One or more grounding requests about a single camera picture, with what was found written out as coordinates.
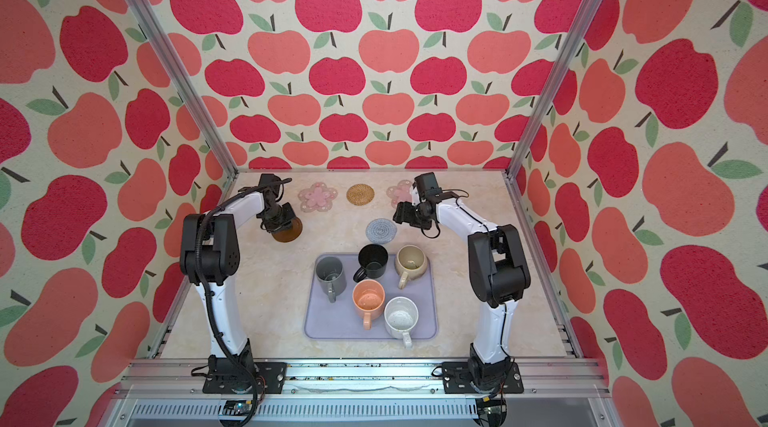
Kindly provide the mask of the white mug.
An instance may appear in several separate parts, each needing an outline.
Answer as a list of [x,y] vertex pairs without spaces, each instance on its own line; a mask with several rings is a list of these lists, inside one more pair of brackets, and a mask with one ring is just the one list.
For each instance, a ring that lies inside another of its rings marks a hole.
[[387,302],[384,319],[389,335],[401,341],[406,349],[412,349],[412,331],[419,320],[416,304],[407,297],[395,297]]

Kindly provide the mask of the aluminium frame post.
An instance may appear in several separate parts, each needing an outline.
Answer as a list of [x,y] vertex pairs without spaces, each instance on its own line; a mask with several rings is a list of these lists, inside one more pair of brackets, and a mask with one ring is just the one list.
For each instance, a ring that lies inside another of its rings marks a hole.
[[566,37],[564,37],[562,47],[558,50],[557,57],[544,84],[542,93],[534,102],[533,110],[523,131],[522,138],[516,144],[510,164],[504,174],[506,181],[511,182],[515,179],[525,156],[530,152],[533,140],[542,125],[547,110],[553,105],[554,96],[562,85],[572,59],[577,55],[578,49],[586,45],[586,32],[594,21],[601,3],[602,0],[581,1],[572,25],[567,31]]
[[193,86],[184,63],[172,41],[155,15],[149,0],[125,0],[131,8],[138,24],[144,29],[153,50],[169,75],[177,93],[185,102],[196,125],[217,161],[227,180],[234,181],[238,176],[238,167],[230,151],[220,136],[201,96]]

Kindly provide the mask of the black mug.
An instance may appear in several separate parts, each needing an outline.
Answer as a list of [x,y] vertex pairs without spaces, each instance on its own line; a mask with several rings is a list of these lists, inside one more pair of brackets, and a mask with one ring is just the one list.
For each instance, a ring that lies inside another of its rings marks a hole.
[[383,276],[389,260],[385,247],[379,244],[368,244],[358,253],[359,268],[353,275],[355,282],[365,279],[378,279]]

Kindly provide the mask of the grey mug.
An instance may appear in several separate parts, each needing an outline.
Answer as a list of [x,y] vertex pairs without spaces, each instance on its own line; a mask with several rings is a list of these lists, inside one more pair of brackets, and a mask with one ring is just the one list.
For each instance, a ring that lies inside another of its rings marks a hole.
[[326,256],[320,259],[315,266],[315,276],[330,303],[335,303],[346,290],[344,265],[338,257]]

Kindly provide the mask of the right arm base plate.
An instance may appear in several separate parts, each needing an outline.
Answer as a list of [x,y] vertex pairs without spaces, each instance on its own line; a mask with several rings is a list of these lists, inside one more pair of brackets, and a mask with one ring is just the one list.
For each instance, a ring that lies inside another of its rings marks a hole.
[[474,383],[467,362],[444,362],[433,371],[433,375],[442,381],[445,394],[522,394],[525,391],[519,366],[515,362],[506,370],[502,385],[496,382],[488,388],[480,388]]

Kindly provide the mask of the grey round knitted coaster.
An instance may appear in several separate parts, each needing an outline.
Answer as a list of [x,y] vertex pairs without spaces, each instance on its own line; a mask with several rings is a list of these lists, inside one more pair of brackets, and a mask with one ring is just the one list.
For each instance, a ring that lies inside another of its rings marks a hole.
[[367,225],[365,234],[370,243],[385,245],[396,237],[397,226],[390,219],[377,218]]

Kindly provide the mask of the beige mug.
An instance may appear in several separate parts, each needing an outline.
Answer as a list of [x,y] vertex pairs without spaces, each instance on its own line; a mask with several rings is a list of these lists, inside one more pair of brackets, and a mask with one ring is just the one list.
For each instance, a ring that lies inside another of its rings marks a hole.
[[427,255],[415,245],[401,247],[395,257],[395,267],[399,276],[398,288],[404,289],[410,280],[425,274],[429,266]]

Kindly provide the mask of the left aluminium frame post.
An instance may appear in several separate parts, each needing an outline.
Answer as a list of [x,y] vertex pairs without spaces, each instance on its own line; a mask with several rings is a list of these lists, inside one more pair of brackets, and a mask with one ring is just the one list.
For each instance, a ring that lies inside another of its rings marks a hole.
[[196,125],[217,161],[227,180],[234,181],[238,176],[238,167],[230,151],[220,136],[201,96],[193,86],[184,63],[172,41],[155,15],[149,0],[125,0],[131,8],[138,24],[144,29],[153,50],[169,75],[177,93],[185,102]]

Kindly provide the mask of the right aluminium frame post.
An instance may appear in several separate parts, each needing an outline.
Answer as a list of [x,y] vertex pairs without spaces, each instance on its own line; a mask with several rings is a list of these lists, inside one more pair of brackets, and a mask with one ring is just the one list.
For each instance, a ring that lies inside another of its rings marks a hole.
[[523,131],[522,138],[516,144],[510,164],[504,174],[506,181],[511,182],[515,179],[525,156],[530,152],[533,140],[542,125],[547,110],[553,105],[554,96],[562,85],[572,59],[577,55],[578,49],[586,45],[586,32],[594,21],[601,3],[602,0],[581,1],[572,25],[567,31],[566,37],[564,37],[562,47],[558,50],[557,57],[544,84],[542,93],[534,102],[533,110]]

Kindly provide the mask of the orange mug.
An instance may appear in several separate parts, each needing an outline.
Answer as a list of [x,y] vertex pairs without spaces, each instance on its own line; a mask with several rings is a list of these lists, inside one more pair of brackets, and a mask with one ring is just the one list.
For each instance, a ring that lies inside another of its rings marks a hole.
[[364,279],[353,290],[353,302],[362,319],[365,330],[372,328],[373,322],[384,312],[386,292],[381,283],[373,279]]

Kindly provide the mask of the lavender silicone tray mat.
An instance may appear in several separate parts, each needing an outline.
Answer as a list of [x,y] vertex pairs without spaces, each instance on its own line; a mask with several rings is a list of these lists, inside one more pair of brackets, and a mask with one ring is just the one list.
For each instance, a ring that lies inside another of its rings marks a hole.
[[[358,255],[356,253],[332,253],[330,256],[341,262],[346,279],[346,288],[335,302],[330,302],[326,288],[320,279],[317,276],[313,278],[305,316],[305,334],[314,340],[390,341],[392,337],[387,332],[382,317],[374,320],[372,328],[366,330],[363,327],[362,318],[354,306],[355,282],[353,274],[359,268]],[[412,337],[418,341],[431,339],[436,336],[438,331],[432,271],[427,270],[424,275],[410,280],[405,288],[400,289],[395,257],[395,254],[389,256],[386,270],[378,282],[384,287],[388,300],[397,296],[405,296],[415,303],[419,311],[419,320],[411,331]]]

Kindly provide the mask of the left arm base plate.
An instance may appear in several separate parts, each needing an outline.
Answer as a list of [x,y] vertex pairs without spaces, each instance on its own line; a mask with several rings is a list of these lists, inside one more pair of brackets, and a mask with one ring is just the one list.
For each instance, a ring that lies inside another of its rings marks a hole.
[[257,389],[238,367],[226,359],[216,359],[204,376],[202,392],[220,395],[280,394],[285,381],[286,364],[283,362],[257,362],[252,368]]

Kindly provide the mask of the brown round coaster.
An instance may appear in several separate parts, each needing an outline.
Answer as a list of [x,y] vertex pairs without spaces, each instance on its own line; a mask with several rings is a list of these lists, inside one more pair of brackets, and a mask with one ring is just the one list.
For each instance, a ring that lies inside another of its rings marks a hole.
[[303,231],[303,224],[300,218],[296,217],[291,220],[290,227],[278,232],[272,233],[272,237],[281,243],[288,243],[296,240]]

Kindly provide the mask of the pink flower coaster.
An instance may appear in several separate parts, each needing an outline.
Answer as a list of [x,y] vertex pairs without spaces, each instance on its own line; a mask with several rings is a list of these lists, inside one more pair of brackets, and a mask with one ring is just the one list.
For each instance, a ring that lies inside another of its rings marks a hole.
[[386,195],[391,201],[391,206],[397,208],[401,202],[412,202],[412,180],[401,180],[396,185],[386,189]]
[[328,187],[324,182],[315,182],[299,192],[300,210],[304,213],[327,212],[332,209],[337,196],[335,188]]

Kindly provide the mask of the woven rattan round coaster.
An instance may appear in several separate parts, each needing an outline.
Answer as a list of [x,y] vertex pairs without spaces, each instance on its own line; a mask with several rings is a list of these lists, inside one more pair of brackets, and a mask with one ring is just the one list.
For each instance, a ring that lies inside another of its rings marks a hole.
[[370,185],[364,183],[354,184],[346,192],[346,199],[354,206],[366,205],[374,197],[375,190]]

